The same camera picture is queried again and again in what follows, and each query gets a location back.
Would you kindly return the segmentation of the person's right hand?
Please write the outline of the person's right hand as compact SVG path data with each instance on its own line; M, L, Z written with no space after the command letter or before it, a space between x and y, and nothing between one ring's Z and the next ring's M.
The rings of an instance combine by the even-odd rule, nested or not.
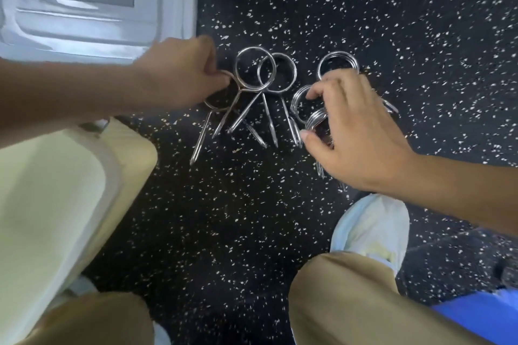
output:
M355 189L405 199L402 176L416 153L365 75L336 69L312 85L306 98L322 97L344 179Z

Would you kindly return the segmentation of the person's left hand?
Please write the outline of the person's left hand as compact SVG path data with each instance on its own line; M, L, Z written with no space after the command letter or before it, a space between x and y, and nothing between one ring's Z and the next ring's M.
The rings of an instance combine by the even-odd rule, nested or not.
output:
M200 103L198 80L217 69L217 48L207 35L155 43L131 65L139 111L172 110Z

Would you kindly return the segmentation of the steel spring barbell collar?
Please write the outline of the steel spring barbell collar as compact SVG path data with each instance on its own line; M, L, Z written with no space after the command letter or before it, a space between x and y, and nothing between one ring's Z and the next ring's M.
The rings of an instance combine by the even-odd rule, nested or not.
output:
M327 119L327 112L325 108L318 109L314 113L312 113L307 120L301 119L298 106L301 103L302 98L306 97L307 92L311 89L312 85L306 85L298 89L291 100L290 109L295 119L304 125L306 130L314 130L320 123L322 123L325 119Z
M236 80L236 77L234 76L234 74L231 73L230 71L227 71L227 70L219 70L219 72L221 72L222 74L228 76L230 78L230 82L234 82L237 85L238 94L237 94L236 98L237 98L237 100L239 100L240 93L241 93L241 87L237 83L237 80ZM208 112L207 117L206 117L206 119L204 121L204 124L203 124L202 130L201 130L201 132L199 134L198 140L197 140L197 142L195 144L194 151L193 151L193 154L192 154L191 159L190 159L190 166L192 166L197 161L197 159L198 159L198 157L199 157L199 155L200 155L200 153L202 151L202 148L203 148L203 145L204 145L204 140L206 138L208 127L209 127L209 122L210 122L211 116L213 114L215 114L215 113L224 113L226 115L227 113L229 113L229 114L233 113L236 116L241 116L241 112L238 111L237 108L236 108L237 100L235 100L235 101L233 100L231 105L229 105L227 107L223 107L223 108L217 107L217 106L214 106L214 105L210 104L207 99L204 100L203 104L209 109L209 112ZM245 120L243 120L242 123L248 129L248 131L251 133L253 138L262 147L264 147L264 148L268 147L266 142L263 140L263 138L259 135L259 133L256 131L256 129L254 127L252 127Z
M323 136L321 137L321 140L324 144L329 146L330 148L334 147L334 141L330 134L330 129L328 128L328 113L325 110L325 108L321 108L314 113L311 114L311 116L308 118L306 122L305 129L308 131L312 131L314 133L323 132ZM318 174L318 176L321 179L327 179L327 173L325 172L323 166L320 164L320 162L315 160L315 169ZM338 182L338 191L343 193L345 192L346 185L342 182Z

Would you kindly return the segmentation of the person's left forearm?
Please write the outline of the person's left forearm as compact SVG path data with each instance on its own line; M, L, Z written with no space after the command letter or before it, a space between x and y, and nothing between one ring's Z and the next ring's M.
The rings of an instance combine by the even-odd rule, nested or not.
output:
M0 148L137 111L132 65L15 62L0 58Z

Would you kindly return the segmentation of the person's right forearm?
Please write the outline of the person's right forearm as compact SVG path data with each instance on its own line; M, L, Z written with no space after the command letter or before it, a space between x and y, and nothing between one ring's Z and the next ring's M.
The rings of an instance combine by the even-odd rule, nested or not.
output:
M416 154L402 179L413 204L518 237L518 167Z

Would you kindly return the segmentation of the row of metal clamp rings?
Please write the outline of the row of metal clamp rings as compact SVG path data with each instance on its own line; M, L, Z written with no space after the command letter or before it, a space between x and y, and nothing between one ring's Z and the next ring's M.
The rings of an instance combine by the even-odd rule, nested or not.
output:
M259 61L258 65L257 65L256 75L257 75L257 80L259 82L258 85L250 85L250 84L246 83L240 77L239 72L238 72L238 62L239 62L241 56L243 56L245 53L250 52L250 51L258 51L258 52L264 54L264 57ZM288 86L286 88L284 88L284 89L270 90L270 86L274 83L274 80L275 80L276 75L277 75L276 60L278 60L278 59L285 60L288 63L288 65L289 65L289 67L290 67L290 69L291 69L291 71L293 73L292 80L288 84ZM268 80L266 82L263 82L262 79L261 79L261 69L262 69L262 66L264 65L264 63L266 61L269 61L271 63L272 72L270 73L270 75L268 77ZM290 90L291 87L293 87L293 85L295 84L295 82L297 80L297 77L298 77L297 67L296 67L296 64L295 64L294 60L291 57L289 57L287 54L271 53L270 51L268 51L267 49L265 49L265 48L263 48L261 46L245 47L245 48L243 48L242 50L240 50L238 52L238 54L236 56L236 59L235 59L235 62L234 62L234 71L232 73L236 77L237 83L241 87L240 97L241 97L241 95L243 93L254 93L254 97L250 101L250 103L246 106L244 111L241 113L241 116L238 116L238 118L235 120L235 122L229 127L228 131L229 132L233 132L238 126L240 126L242 124L242 121L245 119L246 115L249 113L249 110L252 107L252 105L257 101L258 98L262 98L263 99L263 104L264 104L264 107L265 107L265 113L266 113L266 116L267 116L267 119L268 119L268 122L269 122L269 126L270 126L270 132L272 134L272 139L274 140L275 146L278 146L278 140L277 140L277 137L276 137L276 134L275 134L275 127L274 127L273 121L272 121L270 113L269 113L269 108L268 108L268 105L267 105L267 102L266 102L265 94L266 93L271 93L271 94L275 94L275 95L277 95L279 97L282 97L282 94L284 92ZM293 115L293 113L291 111L288 111L286 103L284 102L284 100L282 100L281 103L283 105L283 109L284 109L284 112L286 114L286 118L288 120L288 125L289 125L290 132L292 134L292 139L294 141L294 144L296 146L301 147L302 143L301 143L301 138L300 138L300 134L299 134L299 130L298 130L298 124L297 124L299 122L295 119L295 116ZM226 121L228 120L229 116L230 116L229 113L227 113L226 115L225 114L223 115L221 121L217 125L214 133L212 134L213 137L216 137L216 136L219 135L219 133L222 131Z

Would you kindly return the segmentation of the white shoe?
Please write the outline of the white shoe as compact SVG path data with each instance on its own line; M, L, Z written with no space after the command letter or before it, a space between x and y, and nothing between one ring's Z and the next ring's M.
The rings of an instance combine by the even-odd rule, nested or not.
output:
M396 277L403 265L410 231L409 211L401 200L370 194L339 219L329 252L348 252L390 268Z

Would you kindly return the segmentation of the tan trousers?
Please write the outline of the tan trousers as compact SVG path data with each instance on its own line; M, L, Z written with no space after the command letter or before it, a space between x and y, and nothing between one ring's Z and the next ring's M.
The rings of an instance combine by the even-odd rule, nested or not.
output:
M372 258L333 252L312 258L288 295L296 345L494 345L398 293L393 271ZM170 345L144 300L92 292L45 313L16 345Z

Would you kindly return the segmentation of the cream plastic bin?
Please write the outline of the cream plastic bin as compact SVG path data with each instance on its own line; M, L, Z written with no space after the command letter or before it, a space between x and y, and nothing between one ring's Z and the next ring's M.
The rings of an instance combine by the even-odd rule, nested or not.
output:
M0 149L0 345L15 345L92 262L158 162L120 121Z

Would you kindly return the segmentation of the blue plastic object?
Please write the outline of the blue plastic object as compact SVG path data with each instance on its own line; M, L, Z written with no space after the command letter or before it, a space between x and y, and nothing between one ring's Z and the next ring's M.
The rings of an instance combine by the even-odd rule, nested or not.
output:
M495 345L518 345L518 289L475 292L432 309Z

